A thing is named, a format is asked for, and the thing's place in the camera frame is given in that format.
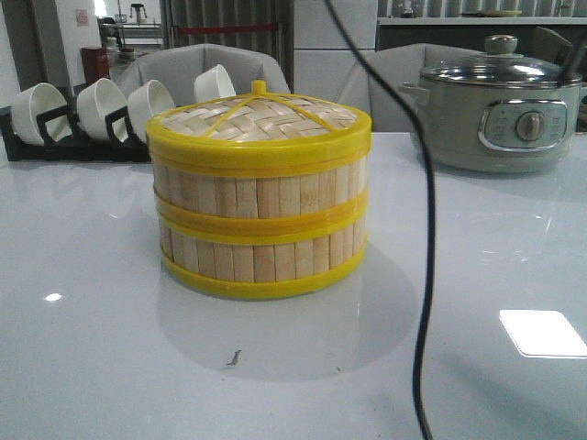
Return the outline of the white refrigerator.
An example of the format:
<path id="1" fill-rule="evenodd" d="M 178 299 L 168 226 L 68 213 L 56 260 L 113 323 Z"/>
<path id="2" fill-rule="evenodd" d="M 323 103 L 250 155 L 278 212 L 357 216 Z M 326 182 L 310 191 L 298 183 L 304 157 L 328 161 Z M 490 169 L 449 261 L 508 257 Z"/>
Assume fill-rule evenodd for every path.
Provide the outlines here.
<path id="1" fill-rule="evenodd" d="M 375 50 L 378 3 L 334 1 L 339 19 L 354 45 Z M 293 3 L 293 91 L 334 101 L 355 58 L 322 1 Z"/>

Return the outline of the grey electric cooking pot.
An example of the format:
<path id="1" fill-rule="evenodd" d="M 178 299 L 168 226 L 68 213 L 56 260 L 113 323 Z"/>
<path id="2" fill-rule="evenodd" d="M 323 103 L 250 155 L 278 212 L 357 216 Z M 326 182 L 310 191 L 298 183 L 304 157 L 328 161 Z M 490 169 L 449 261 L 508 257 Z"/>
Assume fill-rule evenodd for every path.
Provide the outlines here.
<path id="1" fill-rule="evenodd" d="M 412 97 L 436 162 L 488 172 L 541 171 L 570 150 L 586 85 L 577 71 L 516 53 L 493 35 L 485 51 L 443 60 L 400 85 Z"/>

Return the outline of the white bowl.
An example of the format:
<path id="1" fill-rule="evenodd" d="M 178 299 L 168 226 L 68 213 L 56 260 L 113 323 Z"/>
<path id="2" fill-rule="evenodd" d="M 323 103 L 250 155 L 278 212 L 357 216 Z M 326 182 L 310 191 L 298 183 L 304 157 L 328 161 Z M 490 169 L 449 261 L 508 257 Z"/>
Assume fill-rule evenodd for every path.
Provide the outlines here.
<path id="1" fill-rule="evenodd" d="M 150 80 L 132 92 L 127 100 L 127 110 L 130 124 L 138 139 L 147 143 L 147 121 L 174 107 L 171 94 L 157 80 Z"/>
<path id="2" fill-rule="evenodd" d="M 236 91 L 226 68 L 217 64 L 194 79 L 194 99 L 197 103 L 227 98 Z"/>
<path id="3" fill-rule="evenodd" d="M 40 114 L 67 105 L 62 93 L 52 84 L 41 82 L 19 93 L 11 106 L 12 125 L 20 139 L 34 146 L 42 146 L 39 130 Z"/>
<path id="4" fill-rule="evenodd" d="M 100 78 L 79 93 L 76 106 L 83 131 L 92 140 L 110 142 L 105 117 L 126 107 L 127 99 L 114 82 Z"/>

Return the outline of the right grey chair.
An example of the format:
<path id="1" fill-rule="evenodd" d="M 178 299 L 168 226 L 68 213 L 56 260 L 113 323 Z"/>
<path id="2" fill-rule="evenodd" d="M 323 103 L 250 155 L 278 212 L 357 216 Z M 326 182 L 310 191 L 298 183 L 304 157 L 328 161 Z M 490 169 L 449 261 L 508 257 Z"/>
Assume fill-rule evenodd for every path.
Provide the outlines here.
<path id="1" fill-rule="evenodd" d="M 418 43 L 373 52 L 365 60 L 395 91 L 403 83 L 417 83 L 420 71 L 442 61 L 458 61 L 477 55 L 464 49 L 429 43 Z M 337 102 L 349 105 L 371 116 L 374 132 L 408 132 L 411 122 L 404 110 L 373 80 L 360 63 L 355 63 L 338 93 Z"/>

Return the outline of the bamboo steamer tray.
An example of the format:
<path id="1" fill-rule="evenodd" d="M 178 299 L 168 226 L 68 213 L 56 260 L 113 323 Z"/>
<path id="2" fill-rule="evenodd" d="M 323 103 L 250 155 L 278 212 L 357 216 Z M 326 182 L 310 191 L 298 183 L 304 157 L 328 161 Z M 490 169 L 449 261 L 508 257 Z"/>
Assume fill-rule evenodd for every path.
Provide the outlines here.
<path id="1" fill-rule="evenodd" d="M 155 162 L 159 214 L 200 235 L 314 237 L 362 218 L 368 204 L 367 160 L 282 177 L 195 174 Z"/>
<path id="2" fill-rule="evenodd" d="M 171 275 L 231 299 L 273 300 L 324 289 L 361 264 L 366 243 L 365 215 L 324 236 L 262 245 L 206 241 L 160 221 L 162 261 Z"/>

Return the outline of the grey chair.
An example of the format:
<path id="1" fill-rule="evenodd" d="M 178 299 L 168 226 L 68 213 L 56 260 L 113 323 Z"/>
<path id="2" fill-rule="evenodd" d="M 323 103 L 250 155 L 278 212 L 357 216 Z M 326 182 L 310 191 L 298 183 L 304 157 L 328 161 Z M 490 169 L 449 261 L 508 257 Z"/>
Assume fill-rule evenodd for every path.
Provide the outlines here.
<path id="1" fill-rule="evenodd" d="M 420 71 L 442 61 L 458 61 L 477 55 L 464 49 L 429 43 L 418 43 L 373 52 L 365 60 L 395 91 L 403 83 L 417 83 Z M 411 122 L 404 110 L 373 80 L 360 63 L 355 63 L 338 93 L 337 102 L 349 105 L 371 116 L 374 132 L 408 132 Z"/>
<path id="2" fill-rule="evenodd" d="M 115 83 L 124 96 L 130 96 L 144 83 L 157 80 L 177 105 L 190 105 L 195 102 L 195 78 L 217 64 L 227 70 L 237 94 L 249 93 L 255 80 L 265 81 L 270 92 L 290 92 L 282 69 L 273 57 L 209 43 L 163 49 L 139 57 L 124 69 Z"/>

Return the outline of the black dish rack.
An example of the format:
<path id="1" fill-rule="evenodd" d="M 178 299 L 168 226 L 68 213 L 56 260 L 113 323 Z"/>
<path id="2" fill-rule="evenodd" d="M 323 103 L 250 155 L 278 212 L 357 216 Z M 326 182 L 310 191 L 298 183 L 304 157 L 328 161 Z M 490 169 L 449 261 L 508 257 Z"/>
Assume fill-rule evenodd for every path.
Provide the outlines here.
<path id="1" fill-rule="evenodd" d="M 1 109 L 1 132 L 7 159 L 46 160 L 46 161 L 113 161 L 113 162 L 149 162 L 147 145 L 134 133 L 126 107 L 122 107 L 105 116 L 105 128 L 108 140 L 96 141 L 80 128 L 79 116 L 68 105 L 43 112 L 37 116 L 41 124 L 40 134 L 43 144 L 29 145 L 20 139 L 12 127 L 11 108 Z M 68 119 L 72 133 L 61 140 L 50 137 L 48 123 L 60 116 Z"/>

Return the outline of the left grey chair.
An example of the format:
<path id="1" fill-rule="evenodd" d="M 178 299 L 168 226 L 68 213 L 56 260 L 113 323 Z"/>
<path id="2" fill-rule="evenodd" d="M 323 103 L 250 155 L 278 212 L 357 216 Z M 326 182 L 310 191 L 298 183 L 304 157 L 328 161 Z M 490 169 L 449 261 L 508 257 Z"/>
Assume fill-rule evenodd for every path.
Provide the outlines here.
<path id="1" fill-rule="evenodd" d="M 195 78 L 217 64 L 227 70 L 237 94 L 249 93 L 255 80 L 265 81 L 270 92 L 290 92 L 282 69 L 273 57 L 209 43 L 163 49 L 139 57 L 124 69 L 115 83 L 124 96 L 130 96 L 144 83 L 157 80 L 177 105 L 190 105 L 195 102 Z"/>

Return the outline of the red barrier belt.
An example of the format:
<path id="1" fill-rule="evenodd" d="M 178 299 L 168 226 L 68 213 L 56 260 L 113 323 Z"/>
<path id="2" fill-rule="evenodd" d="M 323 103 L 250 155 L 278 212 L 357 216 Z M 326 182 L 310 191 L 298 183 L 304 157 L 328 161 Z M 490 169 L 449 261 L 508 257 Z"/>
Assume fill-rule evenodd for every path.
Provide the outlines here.
<path id="1" fill-rule="evenodd" d="M 180 35 L 215 35 L 272 32 L 279 29 L 278 23 L 224 27 L 177 27 Z"/>

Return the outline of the red trash bin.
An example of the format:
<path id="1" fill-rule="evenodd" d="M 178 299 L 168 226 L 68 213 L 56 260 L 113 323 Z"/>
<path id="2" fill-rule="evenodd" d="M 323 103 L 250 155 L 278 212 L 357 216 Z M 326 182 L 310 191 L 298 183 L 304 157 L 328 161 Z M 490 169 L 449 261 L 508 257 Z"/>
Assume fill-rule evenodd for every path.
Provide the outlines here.
<path id="1" fill-rule="evenodd" d="M 80 49 L 83 73 L 88 85 L 97 82 L 101 78 L 109 78 L 109 64 L 107 50 L 103 47 L 83 47 Z"/>

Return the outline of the yellow plate on counter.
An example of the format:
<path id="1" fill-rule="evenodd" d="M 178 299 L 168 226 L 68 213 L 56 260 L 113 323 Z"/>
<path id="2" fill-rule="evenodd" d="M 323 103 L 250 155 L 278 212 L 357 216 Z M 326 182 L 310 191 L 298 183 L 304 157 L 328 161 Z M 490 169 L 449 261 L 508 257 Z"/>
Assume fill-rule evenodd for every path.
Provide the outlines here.
<path id="1" fill-rule="evenodd" d="M 495 17 L 495 18 L 506 18 L 506 17 L 519 17 L 523 13 L 522 10 L 507 9 L 507 10 L 480 10 L 478 12 L 480 17 Z"/>

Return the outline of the woven bamboo steamer lid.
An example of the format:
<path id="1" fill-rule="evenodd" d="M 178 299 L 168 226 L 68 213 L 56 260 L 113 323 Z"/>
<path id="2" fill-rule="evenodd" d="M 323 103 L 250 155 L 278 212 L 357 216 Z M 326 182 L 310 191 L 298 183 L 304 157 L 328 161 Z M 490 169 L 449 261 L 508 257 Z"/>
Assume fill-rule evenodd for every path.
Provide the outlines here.
<path id="1" fill-rule="evenodd" d="M 371 117 L 311 96 L 272 93 L 257 80 L 249 93 L 162 112 L 147 122 L 146 133 L 151 158 L 177 170 L 272 178 L 328 171 L 367 156 Z"/>

